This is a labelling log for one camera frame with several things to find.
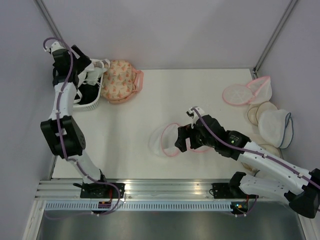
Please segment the pink rimmed mesh laundry bag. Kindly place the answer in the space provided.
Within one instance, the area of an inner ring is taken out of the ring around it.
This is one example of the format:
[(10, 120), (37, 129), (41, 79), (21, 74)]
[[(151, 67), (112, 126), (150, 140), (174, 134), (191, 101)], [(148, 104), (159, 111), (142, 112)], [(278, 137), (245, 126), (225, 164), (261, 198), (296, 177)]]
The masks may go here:
[(148, 141), (149, 150), (159, 157), (176, 157), (181, 151), (175, 146), (178, 139), (177, 122), (164, 124), (153, 131)]

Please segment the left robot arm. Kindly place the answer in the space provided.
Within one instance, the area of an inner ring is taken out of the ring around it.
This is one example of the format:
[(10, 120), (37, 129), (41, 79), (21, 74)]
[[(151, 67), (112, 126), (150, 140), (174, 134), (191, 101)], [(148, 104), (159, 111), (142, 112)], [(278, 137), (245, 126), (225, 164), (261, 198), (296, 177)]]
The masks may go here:
[(86, 152), (85, 136), (73, 118), (74, 100), (79, 77), (91, 60), (77, 46), (63, 46), (55, 41), (47, 48), (53, 59), (53, 87), (55, 91), (52, 112), (40, 129), (53, 155), (73, 165), (84, 184), (93, 184), (91, 191), (98, 198), (109, 193), (102, 171)]

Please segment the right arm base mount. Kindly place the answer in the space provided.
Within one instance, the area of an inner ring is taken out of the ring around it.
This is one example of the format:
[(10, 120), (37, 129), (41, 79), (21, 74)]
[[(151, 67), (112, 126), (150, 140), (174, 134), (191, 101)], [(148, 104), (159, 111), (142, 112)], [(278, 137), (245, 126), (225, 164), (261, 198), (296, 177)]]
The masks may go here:
[(214, 182), (211, 184), (211, 192), (215, 199), (255, 199), (256, 195), (246, 194), (240, 189), (240, 181), (247, 174), (237, 171), (229, 182)]

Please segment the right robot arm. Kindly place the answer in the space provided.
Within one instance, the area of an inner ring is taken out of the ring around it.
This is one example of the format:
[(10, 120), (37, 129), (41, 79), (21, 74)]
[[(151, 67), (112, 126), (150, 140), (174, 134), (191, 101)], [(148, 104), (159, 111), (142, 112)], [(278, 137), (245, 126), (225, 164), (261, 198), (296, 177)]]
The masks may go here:
[(210, 115), (203, 115), (191, 124), (178, 127), (174, 145), (181, 152), (186, 152), (187, 141), (191, 149), (213, 148), (221, 156), (250, 165), (273, 178), (261, 179), (237, 171), (228, 185), (231, 196), (255, 195), (278, 200), (309, 219), (315, 218), (320, 211), (318, 168), (307, 170), (293, 165), (264, 150), (248, 136), (224, 129)]

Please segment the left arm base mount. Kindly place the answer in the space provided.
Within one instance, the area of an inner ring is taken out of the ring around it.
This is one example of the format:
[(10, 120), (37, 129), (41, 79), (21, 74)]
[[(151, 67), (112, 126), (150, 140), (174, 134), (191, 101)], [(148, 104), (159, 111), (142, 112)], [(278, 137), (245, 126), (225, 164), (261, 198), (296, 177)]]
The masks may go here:
[(124, 183), (112, 182), (118, 189), (118, 194), (115, 187), (105, 184), (97, 183), (73, 183), (73, 186), (81, 189), (80, 198), (82, 199), (117, 199), (118, 197), (123, 198), (125, 193)]

